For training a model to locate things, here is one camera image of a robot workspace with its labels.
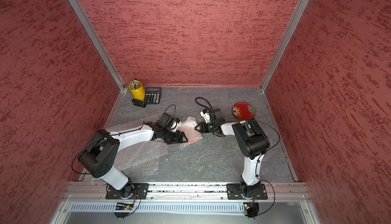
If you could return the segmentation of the bubble orange plate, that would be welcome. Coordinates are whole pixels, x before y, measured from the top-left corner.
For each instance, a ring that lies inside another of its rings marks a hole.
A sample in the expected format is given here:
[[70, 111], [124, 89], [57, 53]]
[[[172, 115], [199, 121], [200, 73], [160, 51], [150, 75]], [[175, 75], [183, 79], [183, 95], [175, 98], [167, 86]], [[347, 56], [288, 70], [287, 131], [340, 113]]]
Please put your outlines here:
[[184, 132], [185, 136], [188, 139], [188, 142], [181, 143], [180, 144], [181, 148], [189, 146], [203, 139], [202, 134], [194, 129], [197, 125], [198, 123], [196, 118], [191, 116], [187, 117], [187, 119], [182, 122], [178, 130]]

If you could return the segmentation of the bubble pink plate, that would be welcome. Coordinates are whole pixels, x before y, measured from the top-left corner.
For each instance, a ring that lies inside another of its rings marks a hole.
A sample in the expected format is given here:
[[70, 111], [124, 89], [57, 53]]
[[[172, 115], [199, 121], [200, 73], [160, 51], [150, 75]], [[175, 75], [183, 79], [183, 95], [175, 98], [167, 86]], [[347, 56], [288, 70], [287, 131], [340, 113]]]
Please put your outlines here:
[[168, 145], [160, 141], [141, 142], [117, 153], [114, 166], [122, 171], [138, 171], [146, 167], [146, 174], [157, 170], [158, 160], [168, 153]]

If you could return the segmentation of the red floral dinner plate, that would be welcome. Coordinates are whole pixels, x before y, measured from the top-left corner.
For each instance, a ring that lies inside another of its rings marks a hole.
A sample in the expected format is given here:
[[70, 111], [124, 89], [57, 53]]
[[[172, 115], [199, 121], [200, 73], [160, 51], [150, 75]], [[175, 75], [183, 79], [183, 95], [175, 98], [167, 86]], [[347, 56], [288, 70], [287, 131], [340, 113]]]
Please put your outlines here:
[[235, 118], [241, 121], [246, 121], [254, 118], [256, 115], [255, 108], [246, 102], [238, 102], [232, 108], [232, 113]]

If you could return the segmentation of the clear bubble wrap sheet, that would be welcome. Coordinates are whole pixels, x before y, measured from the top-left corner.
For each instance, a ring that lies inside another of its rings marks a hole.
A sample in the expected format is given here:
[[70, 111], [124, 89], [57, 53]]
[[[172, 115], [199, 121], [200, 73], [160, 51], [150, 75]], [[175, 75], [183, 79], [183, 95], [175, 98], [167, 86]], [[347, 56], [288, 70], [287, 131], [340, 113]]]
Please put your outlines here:
[[149, 176], [158, 170], [160, 155], [156, 153], [125, 152], [117, 154], [114, 166], [128, 176]]

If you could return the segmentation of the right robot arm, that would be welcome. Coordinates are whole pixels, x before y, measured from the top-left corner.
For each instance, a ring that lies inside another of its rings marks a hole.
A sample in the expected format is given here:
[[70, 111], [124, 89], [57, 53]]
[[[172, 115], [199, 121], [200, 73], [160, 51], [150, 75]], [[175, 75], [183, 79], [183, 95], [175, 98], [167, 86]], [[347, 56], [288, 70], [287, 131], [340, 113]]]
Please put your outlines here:
[[270, 148], [270, 141], [261, 128], [262, 122], [255, 119], [239, 122], [221, 122], [217, 126], [201, 122], [195, 126], [200, 133], [220, 133], [220, 136], [235, 136], [244, 155], [244, 168], [239, 184], [228, 184], [229, 199], [267, 199], [259, 179], [261, 162]]

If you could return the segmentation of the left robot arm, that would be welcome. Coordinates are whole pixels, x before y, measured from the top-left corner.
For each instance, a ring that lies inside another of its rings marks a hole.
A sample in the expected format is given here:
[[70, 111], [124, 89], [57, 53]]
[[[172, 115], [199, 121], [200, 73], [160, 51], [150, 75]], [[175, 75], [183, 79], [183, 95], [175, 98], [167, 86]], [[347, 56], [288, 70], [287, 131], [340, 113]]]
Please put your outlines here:
[[157, 138], [168, 145], [188, 142], [185, 133], [177, 130], [177, 127], [170, 128], [147, 122], [127, 131], [97, 131], [76, 159], [92, 177], [106, 182], [119, 198], [129, 199], [135, 197], [135, 189], [130, 177], [114, 166], [117, 153], [135, 144]]

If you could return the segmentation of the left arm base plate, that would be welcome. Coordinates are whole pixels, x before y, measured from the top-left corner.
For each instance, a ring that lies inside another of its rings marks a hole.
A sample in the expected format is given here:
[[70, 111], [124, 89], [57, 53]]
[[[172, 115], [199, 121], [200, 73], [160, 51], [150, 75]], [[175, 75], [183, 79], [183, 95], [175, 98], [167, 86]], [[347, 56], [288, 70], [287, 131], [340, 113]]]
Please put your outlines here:
[[111, 185], [107, 184], [106, 196], [107, 200], [131, 200], [136, 197], [144, 200], [148, 193], [148, 183], [133, 183], [126, 184], [121, 190], [116, 190]]

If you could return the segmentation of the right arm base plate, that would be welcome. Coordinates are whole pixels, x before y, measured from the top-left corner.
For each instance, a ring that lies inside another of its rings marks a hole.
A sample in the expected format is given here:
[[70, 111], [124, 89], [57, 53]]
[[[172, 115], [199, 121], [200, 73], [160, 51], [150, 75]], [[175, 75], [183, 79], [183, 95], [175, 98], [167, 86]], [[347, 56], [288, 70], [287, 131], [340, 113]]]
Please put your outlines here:
[[247, 186], [245, 183], [227, 184], [227, 195], [229, 200], [267, 200], [266, 187], [261, 182]]

